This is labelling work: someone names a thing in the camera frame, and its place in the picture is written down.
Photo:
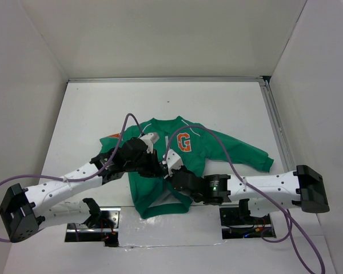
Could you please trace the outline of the green jacket white lining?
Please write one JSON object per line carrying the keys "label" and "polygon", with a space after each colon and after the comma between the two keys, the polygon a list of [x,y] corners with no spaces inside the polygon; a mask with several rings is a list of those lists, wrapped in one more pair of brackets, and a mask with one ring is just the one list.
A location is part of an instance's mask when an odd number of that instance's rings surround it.
{"label": "green jacket white lining", "polygon": [[[108,152],[116,144],[137,138],[142,132],[155,132],[159,140],[154,145],[161,160],[167,147],[174,150],[188,170],[202,176],[206,160],[245,164],[259,172],[269,172],[274,160],[269,154],[221,132],[209,134],[201,124],[190,128],[191,122],[181,116],[172,120],[152,118],[140,126],[128,127],[123,134],[117,133],[101,138],[101,152]],[[128,174],[132,201],[142,219],[159,215],[187,213],[192,204],[190,197],[176,191],[162,178],[145,178],[138,173]]]}

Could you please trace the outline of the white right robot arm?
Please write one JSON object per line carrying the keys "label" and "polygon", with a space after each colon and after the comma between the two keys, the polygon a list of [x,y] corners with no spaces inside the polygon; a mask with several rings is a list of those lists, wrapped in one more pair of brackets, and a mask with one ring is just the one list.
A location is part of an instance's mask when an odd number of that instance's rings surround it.
{"label": "white right robot arm", "polygon": [[329,212],[322,175],[306,165],[278,175],[248,176],[214,174],[198,177],[185,167],[166,177],[173,190],[182,192],[196,203],[220,206],[237,202],[238,217],[252,223],[281,208],[300,208],[306,213]]}

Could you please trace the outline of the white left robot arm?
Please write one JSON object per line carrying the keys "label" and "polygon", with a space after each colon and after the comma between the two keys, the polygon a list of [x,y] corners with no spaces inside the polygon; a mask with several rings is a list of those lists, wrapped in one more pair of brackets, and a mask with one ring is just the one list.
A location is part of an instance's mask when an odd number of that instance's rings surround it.
{"label": "white left robot arm", "polygon": [[27,188],[9,187],[0,205],[0,216],[10,242],[24,241],[40,230],[63,223],[81,223],[89,228],[110,224],[92,198],[70,203],[68,198],[120,179],[126,172],[152,178],[162,175],[154,149],[159,136],[152,132],[131,138],[119,148],[98,154],[84,166],[61,177]]}

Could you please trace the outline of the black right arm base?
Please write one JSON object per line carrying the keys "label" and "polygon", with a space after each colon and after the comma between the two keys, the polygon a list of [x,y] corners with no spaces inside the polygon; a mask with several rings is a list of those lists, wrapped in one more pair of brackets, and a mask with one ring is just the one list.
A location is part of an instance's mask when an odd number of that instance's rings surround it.
{"label": "black right arm base", "polygon": [[238,205],[220,207],[221,232],[224,240],[275,237],[270,215],[254,217],[248,206],[248,199],[239,201]]}

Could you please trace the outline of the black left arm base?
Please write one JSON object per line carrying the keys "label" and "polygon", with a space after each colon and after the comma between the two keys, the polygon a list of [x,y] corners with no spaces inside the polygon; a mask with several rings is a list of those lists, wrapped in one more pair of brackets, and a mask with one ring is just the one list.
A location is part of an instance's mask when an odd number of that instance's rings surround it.
{"label": "black left arm base", "polygon": [[93,198],[84,198],[89,217],[66,227],[65,243],[102,242],[106,247],[118,247],[120,208],[100,207]]}

